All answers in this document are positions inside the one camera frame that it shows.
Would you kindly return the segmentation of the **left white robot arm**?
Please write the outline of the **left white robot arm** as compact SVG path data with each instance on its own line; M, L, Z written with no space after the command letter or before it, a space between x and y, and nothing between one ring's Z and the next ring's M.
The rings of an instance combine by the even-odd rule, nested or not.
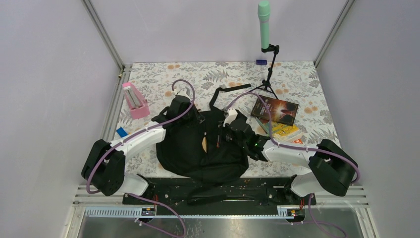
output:
M171 105L143 128L111 142L97 140L81 172L86 180L86 191L105 196L127 193L143 204L151 202L154 191L149 183L140 175L126 172L125 165L148 147L163 142L169 135L168 128L186 120L194 106L194 96L176 95Z

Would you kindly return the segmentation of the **orange spiral notebook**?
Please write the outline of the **orange spiral notebook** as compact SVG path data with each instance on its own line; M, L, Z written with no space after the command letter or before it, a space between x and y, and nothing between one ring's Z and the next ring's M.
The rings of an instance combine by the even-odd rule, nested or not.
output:
M206 137L202 139L202 147L203 147L204 152L207 153L207 138Z

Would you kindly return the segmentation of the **black fabric student bag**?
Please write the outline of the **black fabric student bag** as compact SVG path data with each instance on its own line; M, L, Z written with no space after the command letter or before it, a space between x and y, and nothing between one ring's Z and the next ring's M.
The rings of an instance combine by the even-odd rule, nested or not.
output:
M199 112L196 107L166 124L165 138L156 144L157 159L164 169L202 184L187 196L191 206L210 204L228 199L226 194L199 197L225 183L238 180L248 169L252 130L247 118L238 113L234 120L238 130L225 123L225 111L214 106L220 91L230 92L250 87L250 84L217 88L210 100L210 110Z

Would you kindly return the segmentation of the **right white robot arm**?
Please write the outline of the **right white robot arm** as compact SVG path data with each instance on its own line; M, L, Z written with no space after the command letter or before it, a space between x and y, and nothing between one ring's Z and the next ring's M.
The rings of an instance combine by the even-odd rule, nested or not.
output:
M317 146L277 142L269 136L254 133L238 111L223 110L222 126L227 142L236 143L247 156L256 161L283 162L307 168L310 172L292 176L285 185L284 198L297 204L303 197L321 191L345 196L350 185L360 177L357 163L332 141L324 139Z

